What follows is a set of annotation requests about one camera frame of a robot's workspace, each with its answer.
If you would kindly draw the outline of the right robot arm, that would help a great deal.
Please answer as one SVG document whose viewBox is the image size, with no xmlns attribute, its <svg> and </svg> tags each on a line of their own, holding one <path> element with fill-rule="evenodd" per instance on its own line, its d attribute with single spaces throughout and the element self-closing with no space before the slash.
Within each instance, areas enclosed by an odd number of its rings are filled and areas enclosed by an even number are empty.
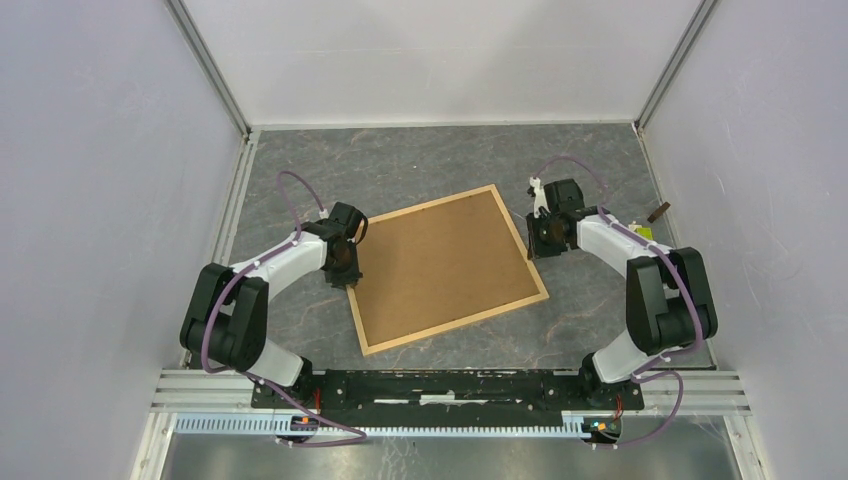
<svg viewBox="0 0 848 480">
<path fill-rule="evenodd" d="M 529 180 L 533 209 L 526 216 L 528 257 L 570 250 L 594 255 L 625 280 L 625 329 L 579 369 L 577 392 L 602 408 L 623 387 L 675 354 L 697 350 L 714 336 L 718 320 L 703 257 L 674 249 L 629 229 L 606 208 L 588 207 L 573 179 Z"/>
</svg>

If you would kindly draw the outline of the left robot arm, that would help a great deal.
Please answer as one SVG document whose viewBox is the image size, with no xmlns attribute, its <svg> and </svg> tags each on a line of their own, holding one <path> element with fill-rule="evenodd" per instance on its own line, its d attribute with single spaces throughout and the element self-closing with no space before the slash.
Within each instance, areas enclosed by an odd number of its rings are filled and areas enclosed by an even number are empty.
<svg viewBox="0 0 848 480">
<path fill-rule="evenodd" d="M 206 265 L 180 330 L 181 346 L 210 373 L 236 371 L 276 385 L 276 394 L 290 407 L 306 405 L 316 389 L 312 364 L 268 337 L 270 302 L 314 272 L 322 272 L 333 288 L 356 286 L 363 276 L 357 247 L 368 226 L 364 213 L 338 202 L 318 221 L 298 226 L 250 260 Z"/>
</svg>

